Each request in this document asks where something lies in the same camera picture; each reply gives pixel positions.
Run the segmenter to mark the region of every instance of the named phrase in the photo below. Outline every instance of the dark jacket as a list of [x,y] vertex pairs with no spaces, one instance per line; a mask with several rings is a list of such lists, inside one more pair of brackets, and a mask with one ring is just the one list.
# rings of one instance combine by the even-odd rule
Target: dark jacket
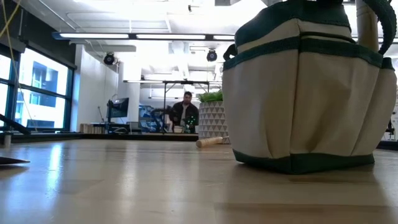
[[[169,114],[169,117],[173,121],[174,125],[180,125],[182,112],[183,112],[182,102],[174,104]],[[199,125],[199,110],[195,105],[191,103],[188,105],[187,110],[185,111],[185,119],[188,119],[189,117],[195,118],[195,122],[193,124],[194,126]]]

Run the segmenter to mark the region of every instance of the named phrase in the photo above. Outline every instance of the potted plant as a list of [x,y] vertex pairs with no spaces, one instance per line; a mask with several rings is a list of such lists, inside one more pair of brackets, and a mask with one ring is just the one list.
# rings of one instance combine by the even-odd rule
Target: potted plant
[[[199,106],[199,139],[228,136],[228,127],[224,114],[223,92],[198,95]],[[223,144],[229,144],[225,138]]]

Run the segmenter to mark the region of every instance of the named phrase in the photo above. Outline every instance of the wooden table surface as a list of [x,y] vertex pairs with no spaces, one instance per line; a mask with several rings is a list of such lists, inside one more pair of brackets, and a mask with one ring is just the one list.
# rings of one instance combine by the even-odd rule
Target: wooden table surface
[[347,170],[284,175],[238,164],[229,146],[76,140],[0,156],[0,223],[398,223],[398,152]]

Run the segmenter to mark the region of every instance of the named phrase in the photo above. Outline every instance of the green plant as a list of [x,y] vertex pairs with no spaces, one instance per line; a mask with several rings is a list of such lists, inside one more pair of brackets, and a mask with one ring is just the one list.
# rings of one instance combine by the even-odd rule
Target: green plant
[[218,90],[217,92],[213,93],[199,94],[198,98],[202,103],[223,101],[223,92],[221,90]]

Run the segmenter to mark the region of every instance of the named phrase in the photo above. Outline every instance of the bag handle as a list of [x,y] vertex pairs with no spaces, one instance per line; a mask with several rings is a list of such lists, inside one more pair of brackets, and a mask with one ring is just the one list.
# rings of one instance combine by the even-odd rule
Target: bag handle
[[383,29],[383,43],[379,54],[384,55],[394,42],[397,33],[397,17],[387,0],[363,0],[377,15]]

